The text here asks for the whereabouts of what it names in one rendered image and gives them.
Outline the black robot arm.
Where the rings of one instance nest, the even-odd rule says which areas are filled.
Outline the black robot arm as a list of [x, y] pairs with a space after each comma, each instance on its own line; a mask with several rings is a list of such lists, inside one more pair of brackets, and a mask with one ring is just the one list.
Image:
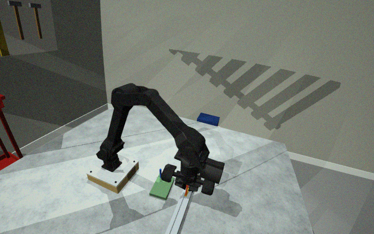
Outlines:
[[102, 168], [113, 172], [122, 162], [117, 153], [124, 148], [121, 139], [129, 110], [134, 105], [146, 106], [175, 140], [178, 151], [174, 159], [181, 162], [181, 171], [193, 176], [220, 183], [224, 163], [208, 158], [210, 153], [206, 140], [194, 128], [187, 126], [155, 89], [129, 83], [113, 89], [111, 103], [114, 108], [108, 136], [102, 142], [97, 157], [103, 160]]

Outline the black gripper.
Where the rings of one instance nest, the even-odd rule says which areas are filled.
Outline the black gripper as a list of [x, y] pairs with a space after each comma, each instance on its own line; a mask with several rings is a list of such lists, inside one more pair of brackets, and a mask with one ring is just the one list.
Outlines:
[[214, 185], [215, 185], [214, 182], [210, 180], [206, 180], [206, 179], [204, 179], [204, 181], [201, 180], [201, 177], [199, 177], [198, 172], [195, 175], [188, 176], [188, 175], [183, 174], [181, 170], [174, 172], [175, 169], [176, 169], [175, 165], [170, 165], [170, 164], [165, 165], [164, 170], [161, 173], [161, 180], [166, 181], [166, 182], [171, 182], [172, 176], [175, 176], [176, 177], [175, 185], [184, 190], [186, 189], [186, 185], [189, 185], [190, 187], [188, 191], [197, 192], [198, 188], [202, 185], [201, 192], [203, 194], [206, 194], [206, 195], [213, 194]]

